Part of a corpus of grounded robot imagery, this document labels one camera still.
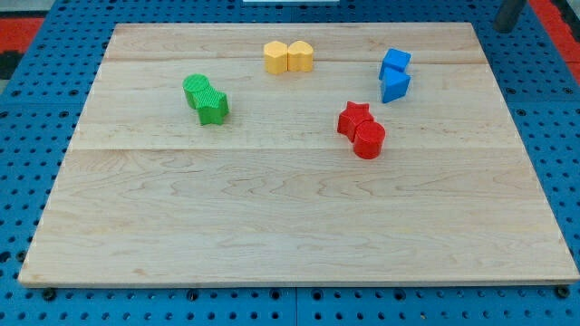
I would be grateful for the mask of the grey robot arm rod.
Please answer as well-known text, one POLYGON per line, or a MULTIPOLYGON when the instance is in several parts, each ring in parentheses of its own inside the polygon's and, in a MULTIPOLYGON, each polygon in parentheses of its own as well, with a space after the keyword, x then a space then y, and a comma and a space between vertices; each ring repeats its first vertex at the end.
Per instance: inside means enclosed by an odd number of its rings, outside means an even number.
POLYGON ((510 33, 516 26, 527 0, 502 0, 492 27, 501 34, 510 33))

